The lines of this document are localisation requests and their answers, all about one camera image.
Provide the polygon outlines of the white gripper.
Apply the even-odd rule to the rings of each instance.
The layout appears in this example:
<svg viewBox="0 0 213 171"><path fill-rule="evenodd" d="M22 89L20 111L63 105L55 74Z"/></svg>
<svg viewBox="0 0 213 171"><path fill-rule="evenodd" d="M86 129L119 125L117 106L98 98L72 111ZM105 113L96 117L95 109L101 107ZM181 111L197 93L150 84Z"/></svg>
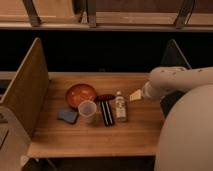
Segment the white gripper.
<svg viewBox="0 0 213 171"><path fill-rule="evenodd" d="M141 98L144 99L158 99L159 94L155 88L153 88L149 82L146 82L141 89L136 90L129 96L130 101L140 100Z"/></svg>

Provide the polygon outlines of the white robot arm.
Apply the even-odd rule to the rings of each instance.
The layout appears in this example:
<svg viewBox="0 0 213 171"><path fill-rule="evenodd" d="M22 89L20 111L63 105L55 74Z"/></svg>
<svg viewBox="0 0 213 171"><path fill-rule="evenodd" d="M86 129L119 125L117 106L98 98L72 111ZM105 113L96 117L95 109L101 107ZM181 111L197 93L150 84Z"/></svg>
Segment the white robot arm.
<svg viewBox="0 0 213 171"><path fill-rule="evenodd" d="M158 140L154 171L213 171L213 67L153 69L131 101L184 95L169 111Z"/></svg>

